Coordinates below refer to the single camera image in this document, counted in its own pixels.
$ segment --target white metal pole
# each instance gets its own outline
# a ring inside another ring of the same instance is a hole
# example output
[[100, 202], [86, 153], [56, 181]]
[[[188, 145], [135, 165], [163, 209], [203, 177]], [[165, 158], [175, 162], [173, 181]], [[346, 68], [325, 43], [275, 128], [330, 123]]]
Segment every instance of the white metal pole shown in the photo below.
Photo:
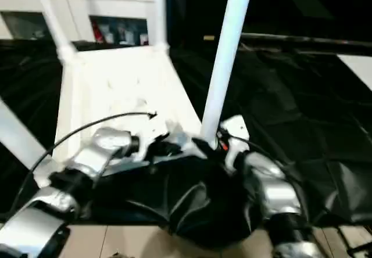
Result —
[[61, 62], [68, 62], [75, 56], [76, 49], [65, 36], [53, 11], [51, 0], [40, 0], [40, 2], [44, 8], [45, 21], [57, 46], [58, 57]]
[[167, 49], [165, 0], [155, 0], [155, 47]]
[[241, 36], [249, 0], [228, 0], [212, 79], [204, 109], [201, 136], [216, 145], [216, 132]]
[[[13, 114], [0, 98], [0, 142], [28, 169], [45, 152], [44, 147]], [[34, 172], [34, 178], [42, 187], [49, 183], [51, 172], [59, 171], [60, 165], [47, 156]]]

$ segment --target black joint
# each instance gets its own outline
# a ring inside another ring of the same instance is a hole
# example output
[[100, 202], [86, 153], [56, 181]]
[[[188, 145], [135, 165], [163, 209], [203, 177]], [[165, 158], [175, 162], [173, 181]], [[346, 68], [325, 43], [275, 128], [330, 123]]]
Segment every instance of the black joint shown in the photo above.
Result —
[[71, 222], [76, 219], [76, 213], [74, 210], [59, 210], [56, 209], [54, 206], [50, 205], [49, 203], [45, 203], [43, 201], [34, 201], [32, 202], [29, 207], [34, 209], [40, 210], [45, 214], [48, 214], [52, 217], [59, 218], [65, 222]]
[[296, 213], [275, 214], [265, 224], [273, 246], [281, 243], [311, 241], [312, 229], [307, 220]]
[[38, 256], [39, 258], [55, 258], [59, 257], [62, 252], [68, 238], [70, 236], [70, 229], [66, 226], [61, 226], [50, 238], [42, 252]]
[[130, 147], [126, 156], [130, 156], [134, 152], [138, 152], [140, 149], [140, 138], [138, 136], [132, 136]]
[[20, 253], [16, 249], [0, 244], [0, 258], [27, 258], [27, 254]]
[[239, 173], [244, 173], [246, 171], [245, 158], [248, 155], [248, 151], [240, 152], [237, 154], [237, 157], [234, 160], [234, 168]]
[[64, 169], [49, 177], [51, 186], [71, 195], [82, 206], [91, 199], [93, 180], [76, 169]]

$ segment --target cabinet door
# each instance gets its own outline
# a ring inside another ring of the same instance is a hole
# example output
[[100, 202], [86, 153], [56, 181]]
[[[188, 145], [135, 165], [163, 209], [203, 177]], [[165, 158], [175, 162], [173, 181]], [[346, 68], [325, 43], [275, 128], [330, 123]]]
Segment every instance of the cabinet door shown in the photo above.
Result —
[[[67, 38], [78, 40], [67, 0], [51, 1]], [[39, 0], [0, 0], [0, 38], [51, 39]]]
[[114, 44], [153, 44], [153, 3], [68, 0], [80, 39]]

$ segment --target wooden floor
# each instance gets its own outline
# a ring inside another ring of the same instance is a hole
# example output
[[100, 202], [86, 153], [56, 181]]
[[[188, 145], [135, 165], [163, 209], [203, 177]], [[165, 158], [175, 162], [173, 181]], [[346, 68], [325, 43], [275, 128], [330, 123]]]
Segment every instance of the wooden floor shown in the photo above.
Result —
[[[362, 227], [342, 227], [351, 246], [372, 241]], [[158, 227], [72, 226], [61, 257], [109, 258], [121, 253], [133, 258], [271, 258], [267, 234], [255, 231], [248, 239], [222, 252], [202, 250]], [[325, 257], [348, 257], [336, 229], [315, 229]]]

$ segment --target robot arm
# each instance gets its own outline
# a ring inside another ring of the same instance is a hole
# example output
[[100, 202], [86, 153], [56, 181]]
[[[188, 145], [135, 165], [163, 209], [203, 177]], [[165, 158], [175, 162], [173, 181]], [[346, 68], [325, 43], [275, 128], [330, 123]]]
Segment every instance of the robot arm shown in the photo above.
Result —
[[41, 188], [0, 230], [0, 257], [58, 257], [69, 237], [68, 223], [90, 201], [110, 160], [139, 149], [127, 131], [100, 128], [51, 184]]
[[298, 194], [281, 167], [257, 152], [240, 153], [234, 167], [243, 176], [253, 176], [244, 177], [244, 187], [249, 194], [258, 195], [273, 257], [323, 257], [312, 240], [312, 228], [302, 212]]

